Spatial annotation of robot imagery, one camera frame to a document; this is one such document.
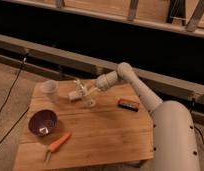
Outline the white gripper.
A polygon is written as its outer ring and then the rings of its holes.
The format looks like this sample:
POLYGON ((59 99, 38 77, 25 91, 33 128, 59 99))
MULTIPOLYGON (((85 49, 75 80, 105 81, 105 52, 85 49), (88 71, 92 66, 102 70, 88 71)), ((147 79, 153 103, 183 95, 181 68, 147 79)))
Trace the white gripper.
MULTIPOLYGON (((75 79, 74 83, 75 83, 77 91, 82 91, 81 81, 79 79, 75 79)), ((102 91, 106 91, 107 89, 109 89, 110 84, 108 82, 108 75, 107 74, 100 75, 96 79, 95 85, 96 85, 96 87, 91 87, 91 88, 87 89, 87 93, 94 92, 97 90, 97 88, 99 88, 102 91)))

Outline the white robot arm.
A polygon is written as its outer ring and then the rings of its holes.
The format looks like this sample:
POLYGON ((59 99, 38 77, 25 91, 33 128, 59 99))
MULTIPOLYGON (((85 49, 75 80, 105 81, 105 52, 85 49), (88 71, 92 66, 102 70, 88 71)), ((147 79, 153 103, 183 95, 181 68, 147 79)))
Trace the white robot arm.
POLYGON ((127 82, 153 119, 153 171, 200 171, 197 142, 191 113, 180 102, 163 101, 139 77, 132 67, 122 62, 115 71, 83 85, 76 80, 78 97, 89 97, 95 90, 105 91, 127 82))

